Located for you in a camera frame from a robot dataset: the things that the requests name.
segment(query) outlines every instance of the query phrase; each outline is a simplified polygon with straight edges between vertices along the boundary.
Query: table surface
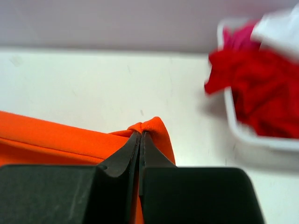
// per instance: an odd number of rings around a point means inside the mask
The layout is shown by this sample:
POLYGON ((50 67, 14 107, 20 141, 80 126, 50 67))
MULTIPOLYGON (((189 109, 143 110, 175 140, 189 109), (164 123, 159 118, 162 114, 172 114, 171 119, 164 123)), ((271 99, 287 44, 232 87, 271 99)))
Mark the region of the table surface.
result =
POLYGON ((0 110, 99 132, 159 116, 178 166, 240 167, 265 220, 299 222, 299 154, 236 147, 207 55, 0 50, 0 110))

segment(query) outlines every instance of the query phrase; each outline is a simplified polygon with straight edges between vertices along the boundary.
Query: gray background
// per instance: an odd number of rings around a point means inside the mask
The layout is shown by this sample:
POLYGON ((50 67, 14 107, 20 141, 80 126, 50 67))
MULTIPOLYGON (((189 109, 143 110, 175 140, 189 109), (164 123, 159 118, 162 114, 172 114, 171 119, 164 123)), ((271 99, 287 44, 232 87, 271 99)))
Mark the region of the gray background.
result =
POLYGON ((0 0, 0 45, 207 52, 228 16, 296 0, 0 0))

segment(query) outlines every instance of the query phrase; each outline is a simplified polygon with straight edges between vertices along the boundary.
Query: white basket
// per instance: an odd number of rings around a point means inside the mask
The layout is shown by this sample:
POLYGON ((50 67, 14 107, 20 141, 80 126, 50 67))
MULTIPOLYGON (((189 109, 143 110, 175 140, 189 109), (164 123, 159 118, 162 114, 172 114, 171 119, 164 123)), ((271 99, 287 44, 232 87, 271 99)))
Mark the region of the white basket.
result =
MULTIPOLYGON (((248 20, 248 18, 230 18, 220 21, 217 27, 218 48, 223 48, 222 33, 224 27, 234 30, 248 20)), ((299 140, 257 136, 254 131, 250 131, 246 126, 240 124, 236 119, 231 88, 226 88, 224 90, 224 100, 229 128, 236 138, 237 143, 241 143, 242 147, 270 148, 279 151, 299 151, 299 140)))

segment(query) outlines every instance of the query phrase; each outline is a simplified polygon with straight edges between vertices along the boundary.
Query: folded orange cloth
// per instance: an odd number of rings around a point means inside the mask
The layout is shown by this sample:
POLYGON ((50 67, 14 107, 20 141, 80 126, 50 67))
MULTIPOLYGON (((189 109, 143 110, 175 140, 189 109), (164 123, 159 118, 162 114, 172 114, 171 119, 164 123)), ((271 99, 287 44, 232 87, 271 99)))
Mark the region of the folded orange cloth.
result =
MULTIPOLYGON (((0 166, 98 164, 120 149, 133 131, 150 132, 157 148, 175 163, 168 132, 158 117, 125 131, 100 133, 0 112, 0 166)), ((143 223, 139 198, 136 223, 143 223)))

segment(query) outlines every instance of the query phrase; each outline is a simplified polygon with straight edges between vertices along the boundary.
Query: white cloth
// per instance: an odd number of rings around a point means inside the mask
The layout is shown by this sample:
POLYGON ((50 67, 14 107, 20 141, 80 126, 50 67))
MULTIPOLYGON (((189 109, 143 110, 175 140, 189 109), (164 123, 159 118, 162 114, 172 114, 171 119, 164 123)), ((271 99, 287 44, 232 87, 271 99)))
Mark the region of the white cloth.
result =
POLYGON ((254 27, 250 38, 298 60, 299 4, 294 9, 265 14, 254 27))

